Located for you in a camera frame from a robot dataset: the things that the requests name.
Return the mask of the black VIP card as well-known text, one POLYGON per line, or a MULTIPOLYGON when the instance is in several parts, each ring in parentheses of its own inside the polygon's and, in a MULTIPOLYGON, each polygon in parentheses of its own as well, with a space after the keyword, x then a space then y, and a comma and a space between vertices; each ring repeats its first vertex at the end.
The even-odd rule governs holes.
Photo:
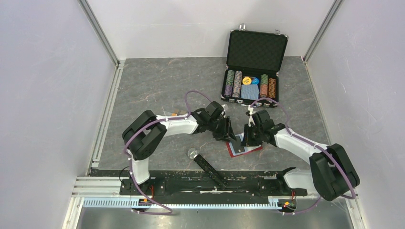
POLYGON ((245 152, 245 148, 242 146, 242 141, 240 138, 232 142, 232 148, 235 154, 245 152))

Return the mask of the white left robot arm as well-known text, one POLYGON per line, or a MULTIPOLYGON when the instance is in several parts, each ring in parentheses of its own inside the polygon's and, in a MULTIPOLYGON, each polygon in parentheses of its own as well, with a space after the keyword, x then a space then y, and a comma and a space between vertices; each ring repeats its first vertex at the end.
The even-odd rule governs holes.
POLYGON ((161 116, 151 110, 144 111, 122 133, 124 153, 130 161, 129 174, 133 179, 133 190, 141 195, 149 191, 149 157, 164 137, 205 131, 212 132, 217 141, 231 142, 236 139, 230 117, 216 101, 210 102, 206 108, 178 116, 161 116))

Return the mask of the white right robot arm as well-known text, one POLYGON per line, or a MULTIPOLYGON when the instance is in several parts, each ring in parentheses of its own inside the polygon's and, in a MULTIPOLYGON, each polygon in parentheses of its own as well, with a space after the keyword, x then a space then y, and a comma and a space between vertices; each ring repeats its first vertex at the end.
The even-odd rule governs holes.
POLYGON ((346 150, 339 144, 326 145, 313 142, 283 123, 275 124, 265 110, 254 111, 249 107, 246 113, 249 121, 244 126, 243 146, 271 144, 287 150, 309 164, 309 170, 288 168, 282 178, 276 181, 276 189, 287 195, 295 188, 318 193, 327 201, 333 201, 350 193, 360 184, 360 178, 346 150))

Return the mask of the red leather card holder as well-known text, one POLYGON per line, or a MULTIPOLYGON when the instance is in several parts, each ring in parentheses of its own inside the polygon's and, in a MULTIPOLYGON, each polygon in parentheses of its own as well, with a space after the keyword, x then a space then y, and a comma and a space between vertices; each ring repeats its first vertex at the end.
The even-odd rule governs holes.
POLYGON ((226 142, 230 157, 242 156, 263 148, 262 146, 242 146, 244 133, 237 134, 235 137, 236 140, 232 139, 231 142, 226 142))

